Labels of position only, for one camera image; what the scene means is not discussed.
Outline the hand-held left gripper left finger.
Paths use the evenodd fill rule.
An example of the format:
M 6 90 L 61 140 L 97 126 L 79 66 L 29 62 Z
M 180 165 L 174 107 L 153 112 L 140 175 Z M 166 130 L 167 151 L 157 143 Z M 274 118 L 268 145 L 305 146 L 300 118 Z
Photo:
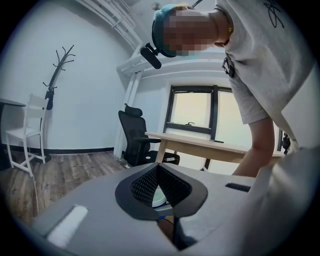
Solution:
M 135 219 L 116 200 L 120 182 L 153 167 L 149 163 L 84 182 L 45 209 L 32 229 L 68 256 L 172 256 L 175 246 L 157 220 Z

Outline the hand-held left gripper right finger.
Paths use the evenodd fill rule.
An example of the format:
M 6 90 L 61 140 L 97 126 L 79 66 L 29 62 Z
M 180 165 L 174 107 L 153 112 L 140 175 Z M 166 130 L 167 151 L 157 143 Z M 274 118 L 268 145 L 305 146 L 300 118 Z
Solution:
M 172 244 L 159 237 L 160 250 L 244 250 L 247 225 L 242 210 L 252 177 L 193 170 L 174 164 L 158 166 L 160 187 L 173 206 Z

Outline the green paper cup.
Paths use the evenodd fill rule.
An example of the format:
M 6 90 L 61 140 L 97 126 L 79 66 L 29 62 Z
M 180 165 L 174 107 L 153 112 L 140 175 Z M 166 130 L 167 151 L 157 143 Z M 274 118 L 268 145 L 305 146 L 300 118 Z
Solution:
M 152 208 L 156 209 L 161 207 L 171 207 L 171 205 L 160 186 L 158 186 L 153 195 Z

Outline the person's right forearm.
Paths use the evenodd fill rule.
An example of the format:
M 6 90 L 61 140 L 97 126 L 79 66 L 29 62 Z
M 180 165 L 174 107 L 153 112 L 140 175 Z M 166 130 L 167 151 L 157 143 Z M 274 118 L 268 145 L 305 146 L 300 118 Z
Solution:
M 251 148 L 232 174 L 255 178 L 259 170 L 267 166 L 272 159 L 275 148 L 274 124 L 272 119 L 267 117 L 248 126 L 251 133 Z

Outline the light wooden table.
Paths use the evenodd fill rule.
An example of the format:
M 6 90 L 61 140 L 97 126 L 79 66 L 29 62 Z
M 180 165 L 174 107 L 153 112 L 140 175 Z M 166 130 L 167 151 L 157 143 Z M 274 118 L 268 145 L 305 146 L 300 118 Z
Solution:
M 247 149 L 244 147 L 202 138 L 156 132 L 146 132 L 145 135 L 160 139 L 160 146 L 155 160 L 157 163 L 163 162 L 167 149 L 176 153 L 236 164 L 241 163 L 247 153 Z

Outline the black office chair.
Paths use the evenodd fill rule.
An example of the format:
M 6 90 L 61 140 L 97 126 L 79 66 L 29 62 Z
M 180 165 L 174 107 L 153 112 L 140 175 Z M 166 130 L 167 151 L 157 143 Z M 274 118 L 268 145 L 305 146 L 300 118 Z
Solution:
M 126 138 L 124 159 L 132 167 L 154 163 L 158 152 L 151 150 L 151 144 L 159 144 L 159 138 L 150 138 L 147 132 L 146 121 L 139 108 L 125 104 L 124 111 L 118 112 L 119 120 Z
M 286 132 L 279 129 L 277 151 L 280 152 L 282 149 L 284 149 L 283 153 L 287 155 L 287 153 L 290 150 L 290 147 L 291 147 L 291 139 L 289 135 Z

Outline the black coat rack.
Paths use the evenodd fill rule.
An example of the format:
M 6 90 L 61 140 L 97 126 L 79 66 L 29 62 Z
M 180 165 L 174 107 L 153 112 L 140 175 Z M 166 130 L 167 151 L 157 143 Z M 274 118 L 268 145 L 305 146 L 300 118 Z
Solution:
M 74 48 L 74 46 L 75 45 L 73 44 L 69 48 L 69 50 L 66 50 L 64 47 L 62 47 L 62 49 L 64 51 L 64 54 L 63 54 L 62 57 L 60 57 L 60 55 L 59 55 L 57 50 L 55 51 L 56 56 L 57 56 L 57 60 L 58 60 L 57 64 L 55 64 L 55 63 L 52 64 L 55 67 L 55 71 L 53 72 L 53 75 L 52 75 L 52 77 L 51 77 L 51 79 L 50 79 L 48 84 L 45 84 L 44 82 L 42 83 L 45 87 L 47 87 L 44 99 L 48 100 L 48 104 L 47 104 L 47 107 L 46 107 L 46 109 L 48 111 L 52 110 L 53 105 L 54 105 L 55 89 L 57 88 L 57 86 L 55 86 L 55 80 L 56 80 L 59 72 L 60 71 L 66 71 L 66 69 L 63 68 L 64 64 L 71 63 L 71 62 L 74 61 L 74 59 L 67 60 L 68 57 L 76 57 L 75 54 L 71 53 L 71 51 Z

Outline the white wooden chair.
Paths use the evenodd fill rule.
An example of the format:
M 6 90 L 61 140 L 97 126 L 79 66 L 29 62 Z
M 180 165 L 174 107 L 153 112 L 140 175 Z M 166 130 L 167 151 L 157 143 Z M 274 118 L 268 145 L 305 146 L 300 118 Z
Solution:
M 6 147 L 11 167 L 19 168 L 27 172 L 31 177 L 34 176 L 31 166 L 31 161 L 33 159 L 41 160 L 43 164 L 46 163 L 46 157 L 44 153 L 44 118 L 46 116 L 48 103 L 48 99 L 41 98 L 34 94 L 30 94 L 29 101 L 26 105 L 26 109 L 24 112 L 23 126 L 5 131 Z M 28 126 L 28 123 L 31 119 L 40 120 L 40 125 L 38 129 L 31 128 Z M 39 137 L 40 155 L 28 152 L 27 141 L 29 138 L 36 136 Z M 23 144 L 25 161 L 23 161 L 22 163 L 17 163 L 13 160 L 10 147 L 10 138 L 18 139 Z

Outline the small black clip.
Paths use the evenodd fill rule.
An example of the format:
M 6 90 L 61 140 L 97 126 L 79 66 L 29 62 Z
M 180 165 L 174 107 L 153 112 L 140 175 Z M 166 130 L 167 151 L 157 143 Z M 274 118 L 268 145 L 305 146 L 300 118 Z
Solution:
M 224 70 L 224 72 L 230 77 L 230 78 L 233 78 L 234 75 L 235 75 L 235 67 L 231 61 L 231 59 L 226 56 L 223 60 L 223 63 L 222 63 L 222 68 Z

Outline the person in white shirt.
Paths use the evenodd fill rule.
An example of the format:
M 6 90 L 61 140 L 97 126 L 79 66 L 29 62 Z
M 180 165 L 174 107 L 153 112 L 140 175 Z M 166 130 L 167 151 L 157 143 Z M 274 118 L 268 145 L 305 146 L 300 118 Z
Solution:
M 229 81 L 242 122 L 271 118 L 297 148 L 282 110 L 316 63 L 302 32 L 277 0 L 216 0 L 216 8 L 233 22 L 224 49 L 234 67 Z

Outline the black window frame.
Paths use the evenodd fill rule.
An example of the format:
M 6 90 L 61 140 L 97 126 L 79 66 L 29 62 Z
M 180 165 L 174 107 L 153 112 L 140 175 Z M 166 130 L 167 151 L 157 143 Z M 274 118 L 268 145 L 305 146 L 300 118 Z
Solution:
M 172 85 L 163 131 L 175 129 L 216 137 L 219 92 L 231 93 L 218 85 Z

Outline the white wall pipes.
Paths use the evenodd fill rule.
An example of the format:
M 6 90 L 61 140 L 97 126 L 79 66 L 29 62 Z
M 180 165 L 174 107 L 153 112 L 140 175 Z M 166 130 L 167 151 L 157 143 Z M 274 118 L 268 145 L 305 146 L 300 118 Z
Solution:
M 129 17 L 132 16 L 133 19 L 135 19 L 136 24 L 141 24 L 140 20 L 136 16 L 136 14 L 133 12 L 131 7 L 126 3 L 125 0 L 107 0 L 110 6 L 119 13 L 120 18 L 118 18 L 117 24 L 122 23 L 125 27 L 124 33 L 128 36 L 131 36 L 137 41 L 136 48 L 134 49 L 134 52 L 132 56 L 118 65 L 116 67 L 117 74 L 120 78 L 120 81 L 122 85 L 125 87 L 125 95 L 123 98 L 123 103 L 120 107 L 121 111 L 124 111 L 127 106 L 132 106 L 137 89 L 142 77 L 142 71 L 130 71 L 129 69 L 137 64 L 139 64 L 142 61 L 142 56 L 140 54 L 140 50 L 143 46 L 143 41 L 140 39 L 140 37 L 137 35 L 137 33 L 134 31 L 134 27 L 132 25 L 129 25 Z

